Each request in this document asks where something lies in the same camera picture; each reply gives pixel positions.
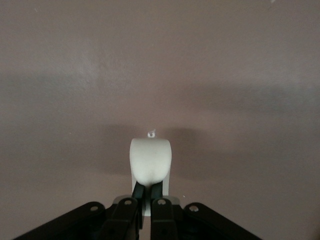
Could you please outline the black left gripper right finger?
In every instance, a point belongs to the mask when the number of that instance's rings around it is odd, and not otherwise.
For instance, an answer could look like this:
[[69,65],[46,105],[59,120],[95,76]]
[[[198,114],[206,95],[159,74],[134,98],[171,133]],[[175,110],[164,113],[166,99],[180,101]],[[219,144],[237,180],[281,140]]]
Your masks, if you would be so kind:
[[163,196],[163,182],[150,189],[150,240],[178,240],[172,202]]

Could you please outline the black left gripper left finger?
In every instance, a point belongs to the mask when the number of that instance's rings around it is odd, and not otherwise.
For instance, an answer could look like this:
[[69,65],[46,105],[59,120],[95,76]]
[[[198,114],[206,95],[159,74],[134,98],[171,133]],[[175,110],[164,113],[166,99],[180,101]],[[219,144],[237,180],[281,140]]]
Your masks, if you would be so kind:
[[105,211],[99,240],[139,240],[146,210],[146,188],[136,183],[129,196],[121,196]]

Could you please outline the white steamed bun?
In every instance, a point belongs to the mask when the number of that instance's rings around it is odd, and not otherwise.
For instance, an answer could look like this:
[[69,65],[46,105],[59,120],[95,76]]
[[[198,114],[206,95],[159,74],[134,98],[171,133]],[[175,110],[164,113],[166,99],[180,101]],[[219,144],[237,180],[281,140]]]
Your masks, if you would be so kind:
[[162,193],[169,194],[172,148],[169,140],[156,137],[134,138],[129,149],[132,187],[163,182]]

